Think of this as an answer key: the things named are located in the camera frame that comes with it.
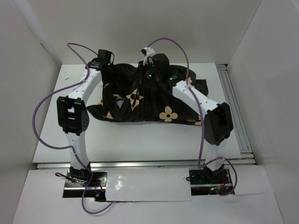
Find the black beige patterned pillowcase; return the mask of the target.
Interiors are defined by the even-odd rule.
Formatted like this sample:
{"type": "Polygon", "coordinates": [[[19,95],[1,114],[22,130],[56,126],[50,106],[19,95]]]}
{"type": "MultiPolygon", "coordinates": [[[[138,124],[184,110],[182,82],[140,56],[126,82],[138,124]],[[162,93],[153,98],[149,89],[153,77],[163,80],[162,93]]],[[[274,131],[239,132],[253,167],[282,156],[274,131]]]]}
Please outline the black beige patterned pillowcase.
{"type": "Polygon", "coordinates": [[[109,122],[162,122],[201,125],[200,116],[181,100],[160,88],[139,68],[120,63],[102,76],[99,103],[87,107],[96,119],[109,122]]]}

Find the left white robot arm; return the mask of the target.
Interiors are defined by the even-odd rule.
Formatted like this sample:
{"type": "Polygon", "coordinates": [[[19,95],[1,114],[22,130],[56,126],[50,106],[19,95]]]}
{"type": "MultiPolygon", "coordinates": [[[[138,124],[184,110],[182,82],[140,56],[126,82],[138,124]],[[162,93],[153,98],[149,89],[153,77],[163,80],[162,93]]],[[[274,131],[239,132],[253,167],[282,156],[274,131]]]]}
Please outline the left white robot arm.
{"type": "Polygon", "coordinates": [[[90,119],[85,104],[95,87],[102,81],[102,74],[111,66],[113,57],[111,51],[99,49],[97,57],[85,66],[79,85],[67,96],[57,99],[58,124],[62,127],[70,146],[70,175],[81,186],[87,186],[92,182],[85,143],[85,132],[90,119]]]}

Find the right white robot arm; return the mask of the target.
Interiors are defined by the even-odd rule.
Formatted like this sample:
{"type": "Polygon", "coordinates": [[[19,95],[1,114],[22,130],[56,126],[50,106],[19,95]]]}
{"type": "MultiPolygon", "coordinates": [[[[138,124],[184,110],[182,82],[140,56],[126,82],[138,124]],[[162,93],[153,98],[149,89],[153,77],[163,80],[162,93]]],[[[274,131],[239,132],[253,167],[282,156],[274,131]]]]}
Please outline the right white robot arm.
{"type": "Polygon", "coordinates": [[[163,53],[156,53],[152,48],[142,49],[144,59],[139,68],[150,81],[157,83],[168,95],[177,98],[193,109],[201,120],[201,145],[208,146],[204,164],[204,178],[209,183],[216,182],[224,169],[224,150],[227,139],[233,131],[230,106],[218,103],[192,87],[187,78],[171,70],[170,62],[163,53]]]}

